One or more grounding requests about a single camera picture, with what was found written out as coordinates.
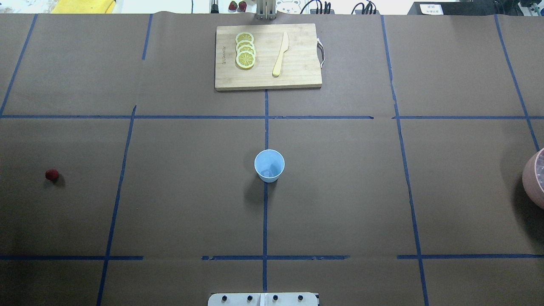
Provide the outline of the bamboo cutting board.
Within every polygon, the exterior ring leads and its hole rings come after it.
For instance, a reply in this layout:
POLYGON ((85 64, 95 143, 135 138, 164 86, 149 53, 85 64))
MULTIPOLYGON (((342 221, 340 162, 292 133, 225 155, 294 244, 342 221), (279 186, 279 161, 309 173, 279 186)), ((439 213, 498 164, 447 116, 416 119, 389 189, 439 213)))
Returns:
POLYGON ((318 37, 314 23, 219 26, 216 29, 215 89, 242 91, 259 89, 320 88, 323 84, 318 58, 318 37), (289 36, 279 77, 272 69, 282 41, 289 36), (255 65, 247 70, 236 65, 238 33, 254 37, 255 65))

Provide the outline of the yellow plastic knife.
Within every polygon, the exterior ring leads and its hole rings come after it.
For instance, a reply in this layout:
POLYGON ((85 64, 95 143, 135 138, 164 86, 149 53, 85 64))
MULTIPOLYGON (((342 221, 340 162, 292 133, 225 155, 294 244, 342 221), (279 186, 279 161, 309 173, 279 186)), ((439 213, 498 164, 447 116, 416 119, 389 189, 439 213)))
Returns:
POLYGON ((283 58, 284 54, 288 51, 289 48, 289 36, 286 31, 283 32, 282 35, 282 41, 280 43, 280 50, 278 51, 278 56, 276 58, 276 61, 274 63, 273 69, 272 69, 272 76, 273 77, 279 77, 281 74, 282 64, 283 64, 283 58))

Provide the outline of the lemon slice four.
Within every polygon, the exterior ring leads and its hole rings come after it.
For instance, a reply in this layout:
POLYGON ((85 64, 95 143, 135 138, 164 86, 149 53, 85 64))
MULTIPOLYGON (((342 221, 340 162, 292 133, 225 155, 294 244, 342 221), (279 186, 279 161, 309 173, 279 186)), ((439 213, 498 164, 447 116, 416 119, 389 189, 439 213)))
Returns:
POLYGON ((242 57, 235 59, 236 65, 244 70, 250 69, 255 65, 256 57, 242 57))

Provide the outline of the lemon slice three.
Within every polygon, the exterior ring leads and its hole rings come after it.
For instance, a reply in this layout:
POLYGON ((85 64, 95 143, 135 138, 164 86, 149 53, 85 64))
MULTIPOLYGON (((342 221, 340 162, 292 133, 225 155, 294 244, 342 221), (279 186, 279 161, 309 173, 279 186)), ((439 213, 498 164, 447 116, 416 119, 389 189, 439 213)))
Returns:
POLYGON ((253 58, 255 58, 256 52, 253 54, 250 51, 243 51, 241 53, 237 53, 236 56, 237 56, 237 58, 242 58, 242 57, 253 57, 253 58))

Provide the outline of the pink bowl of ice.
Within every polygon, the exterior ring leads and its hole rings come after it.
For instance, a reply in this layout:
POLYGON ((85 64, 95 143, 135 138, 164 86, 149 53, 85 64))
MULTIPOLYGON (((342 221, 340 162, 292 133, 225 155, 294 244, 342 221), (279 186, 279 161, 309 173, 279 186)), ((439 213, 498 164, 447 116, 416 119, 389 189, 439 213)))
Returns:
POLYGON ((537 153, 525 163, 522 172, 523 189, 530 200, 539 207, 544 209, 544 149, 540 149, 537 153))

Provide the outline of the aluminium frame post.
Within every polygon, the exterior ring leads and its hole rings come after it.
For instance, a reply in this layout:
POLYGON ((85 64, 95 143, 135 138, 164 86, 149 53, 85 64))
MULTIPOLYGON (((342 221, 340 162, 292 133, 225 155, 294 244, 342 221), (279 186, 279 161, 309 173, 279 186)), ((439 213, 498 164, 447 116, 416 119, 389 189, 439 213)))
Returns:
POLYGON ((256 19, 274 20, 277 17, 277 3, 275 0, 255 0, 256 19))

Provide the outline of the red strawberry on table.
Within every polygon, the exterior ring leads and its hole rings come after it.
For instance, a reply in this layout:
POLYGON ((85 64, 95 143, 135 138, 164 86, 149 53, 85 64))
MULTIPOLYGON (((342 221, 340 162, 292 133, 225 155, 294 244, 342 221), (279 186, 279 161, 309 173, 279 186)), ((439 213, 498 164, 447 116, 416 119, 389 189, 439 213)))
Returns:
POLYGON ((45 172, 45 178, 48 181, 56 182, 60 178, 60 173, 56 169, 49 169, 45 172))

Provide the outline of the spare strawberry on bench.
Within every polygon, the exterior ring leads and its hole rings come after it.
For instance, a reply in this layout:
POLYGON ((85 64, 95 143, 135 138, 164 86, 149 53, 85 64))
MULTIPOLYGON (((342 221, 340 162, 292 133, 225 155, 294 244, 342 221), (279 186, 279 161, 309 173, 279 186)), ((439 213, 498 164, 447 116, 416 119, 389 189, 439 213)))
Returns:
POLYGON ((243 0, 240 0, 238 2, 235 1, 235 0, 232 0, 229 3, 228 10, 229 10, 229 12, 246 12, 247 11, 247 2, 245 2, 243 0))

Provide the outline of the lemon slice one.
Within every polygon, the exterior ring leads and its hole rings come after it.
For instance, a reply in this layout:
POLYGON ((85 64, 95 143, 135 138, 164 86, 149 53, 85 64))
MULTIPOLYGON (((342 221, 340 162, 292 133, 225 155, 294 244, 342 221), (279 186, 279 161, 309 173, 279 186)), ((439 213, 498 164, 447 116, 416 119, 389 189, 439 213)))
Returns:
POLYGON ((243 41, 248 41, 250 43, 253 43, 254 41, 254 37, 251 33, 249 32, 241 32, 241 33, 238 33, 237 36, 235 37, 235 41, 237 44, 243 42, 243 41))

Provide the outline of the light blue cup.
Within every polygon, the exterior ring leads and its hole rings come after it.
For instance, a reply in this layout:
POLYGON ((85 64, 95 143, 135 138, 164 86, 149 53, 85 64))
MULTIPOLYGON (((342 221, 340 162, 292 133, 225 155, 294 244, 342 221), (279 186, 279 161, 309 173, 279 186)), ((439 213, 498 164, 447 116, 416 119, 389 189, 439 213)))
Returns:
POLYGON ((259 178, 266 183, 273 183, 284 171, 283 155, 276 150, 267 149, 257 154, 253 163, 259 178))

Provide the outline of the yellow cloth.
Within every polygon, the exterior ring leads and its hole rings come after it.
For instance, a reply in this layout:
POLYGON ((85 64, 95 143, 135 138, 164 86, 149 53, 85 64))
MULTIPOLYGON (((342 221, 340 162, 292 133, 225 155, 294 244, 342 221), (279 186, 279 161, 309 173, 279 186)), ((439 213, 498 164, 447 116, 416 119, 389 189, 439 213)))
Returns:
POLYGON ((116 0, 59 0, 53 14, 110 14, 116 0))

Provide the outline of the lemon slice two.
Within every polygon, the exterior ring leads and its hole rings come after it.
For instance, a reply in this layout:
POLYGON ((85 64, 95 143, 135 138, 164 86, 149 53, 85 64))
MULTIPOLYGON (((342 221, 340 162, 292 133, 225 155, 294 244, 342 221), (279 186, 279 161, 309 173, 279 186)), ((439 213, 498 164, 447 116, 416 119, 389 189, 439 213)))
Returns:
POLYGON ((250 51, 253 54, 256 52, 255 45, 250 40, 242 40, 239 41, 236 45, 236 51, 237 53, 241 53, 243 51, 250 51))

